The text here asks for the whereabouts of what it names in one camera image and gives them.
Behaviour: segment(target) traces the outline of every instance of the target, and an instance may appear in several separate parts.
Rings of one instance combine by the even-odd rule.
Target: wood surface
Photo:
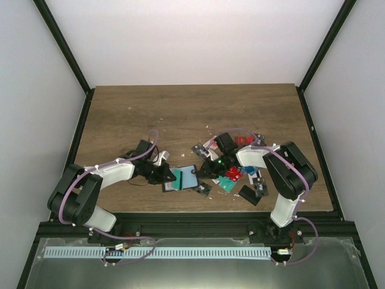
[[[97,87],[76,157],[76,164],[92,166],[115,159],[159,131],[159,150],[170,153],[173,166],[198,167],[202,161],[190,148],[227,128],[246,128],[265,134],[266,142],[294,141],[318,171],[303,211],[332,210],[316,152],[293,84],[154,85]],[[242,132],[232,136],[247,135]],[[100,192],[98,206],[114,212],[271,211],[277,191],[267,174],[269,196],[255,207],[237,194],[243,177],[226,193],[210,179],[209,197],[192,191],[163,193],[160,185],[143,187],[119,182]],[[145,184],[143,178],[131,180]]]

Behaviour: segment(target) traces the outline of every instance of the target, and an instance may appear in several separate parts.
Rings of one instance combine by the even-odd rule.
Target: white wall
[[[342,209],[385,288],[385,2],[357,1],[305,92]]]
[[[0,280],[16,288],[84,93],[31,0],[0,9]]]
[[[48,0],[91,86],[300,84],[343,0]]]

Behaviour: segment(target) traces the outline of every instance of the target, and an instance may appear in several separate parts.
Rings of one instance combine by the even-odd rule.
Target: purple cable
[[[303,182],[303,184],[305,186],[305,192],[300,197],[300,200],[303,200],[306,197],[306,195],[309,193],[309,184],[305,180],[304,176],[291,163],[286,161],[281,155],[274,152],[271,148],[268,148],[266,146],[255,146],[255,147],[253,147],[253,149],[263,149],[265,151],[268,151],[271,154],[273,154],[276,158],[278,158],[281,162],[283,162],[285,165],[287,165],[301,179],[301,181]],[[300,203],[301,202],[298,202],[297,206],[295,206],[293,215],[296,215],[296,213],[298,212]]]
[[[315,225],[313,224],[313,222],[310,221],[308,218],[304,218],[304,217],[298,217],[298,218],[295,218],[295,220],[296,221],[301,221],[301,220],[305,221],[305,222],[309,223],[310,226],[312,226],[312,228],[314,230],[314,234],[315,234],[315,245],[314,245],[313,250],[308,254],[308,256],[305,256],[304,258],[299,259],[299,260],[294,261],[294,262],[286,263],[286,265],[296,265],[296,264],[299,264],[299,263],[302,263],[302,262],[306,261],[307,259],[309,259],[315,253],[315,251],[317,250],[317,247],[318,247],[318,242],[319,242],[318,231],[317,231],[317,228],[315,227]],[[271,258],[271,260],[274,263],[277,263],[277,261],[274,260],[273,258]]]
[[[257,136],[255,135],[255,133],[253,133],[252,131],[249,131],[248,129],[244,129],[244,128],[229,128],[229,129],[219,133],[218,136],[220,136],[221,134],[224,134],[225,132],[229,132],[229,131],[245,131],[245,132],[248,132],[249,134],[251,134],[254,137],[254,141],[251,143],[251,145],[253,145],[253,143],[255,143],[257,141]],[[213,142],[214,142],[214,140],[210,141],[210,143],[206,147],[206,149],[211,147]]]
[[[135,259],[135,260],[132,260],[132,261],[129,261],[129,262],[125,262],[125,263],[115,263],[116,266],[123,266],[123,265],[128,265],[128,264],[133,264],[133,263],[136,263],[136,262],[140,262],[144,259],[146,259],[148,256],[150,256],[154,250],[155,250],[155,247],[156,247],[156,241],[154,238],[152,237],[118,237],[118,236],[114,236],[114,235],[111,235],[109,233],[106,233],[106,232],[103,232],[99,229],[93,229],[94,231],[106,236],[106,237],[109,237],[109,238],[112,238],[112,239],[116,239],[116,240],[152,240],[154,242],[154,246],[152,247],[152,249],[150,250],[150,252],[148,252],[147,254],[143,255],[142,257],[138,258],[138,259]],[[103,262],[105,264],[107,264],[107,256],[111,253],[114,253],[114,252],[119,252],[117,250],[112,250],[112,251],[109,251],[107,252],[104,256],[103,256]]]
[[[149,134],[149,140],[150,140],[151,135],[152,135],[153,133],[156,134],[156,137],[155,137],[155,140],[154,140],[152,146],[151,146],[147,151],[145,151],[143,154],[140,154],[140,155],[138,155],[138,156],[136,156],[136,157],[129,158],[128,160],[124,160],[124,161],[122,161],[121,163],[124,164],[124,163],[128,163],[128,162],[130,162],[130,161],[133,161],[133,160],[137,160],[137,159],[139,159],[139,158],[141,158],[141,157],[147,155],[150,151],[152,151],[152,150],[155,148],[155,146],[156,146],[156,144],[157,144],[157,142],[158,142],[158,138],[159,138],[159,132],[158,132],[156,129],[152,129],[152,130],[150,131],[150,134]],[[110,161],[109,163],[101,164],[101,165],[99,165],[99,167],[98,167],[97,169],[104,169],[104,168],[106,168],[106,167],[108,167],[108,166],[111,166],[112,164],[116,164],[116,161]],[[59,215],[59,221],[60,221],[60,223],[66,224],[66,225],[71,224],[71,222],[67,222],[67,221],[65,221],[65,220],[63,219],[64,206],[66,205],[66,202],[67,202],[67,200],[68,200],[68,197],[69,197],[71,191],[75,188],[75,186],[78,184],[78,182],[81,181],[82,178],[84,178],[86,175],[88,175],[88,174],[91,173],[91,172],[94,172],[95,170],[96,170],[96,168],[94,167],[94,168],[92,168],[92,169],[90,169],[90,170],[86,170],[84,173],[82,173],[81,175],[79,175],[79,176],[77,177],[77,179],[74,180],[74,182],[70,185],[70,187],[68,188],[68,190],[66,191],[66,193],[64,194],[63,200],[61,201],[61,205],[60,205],[60,208],[59,208],[59,214],[58,214],[58,215]]]

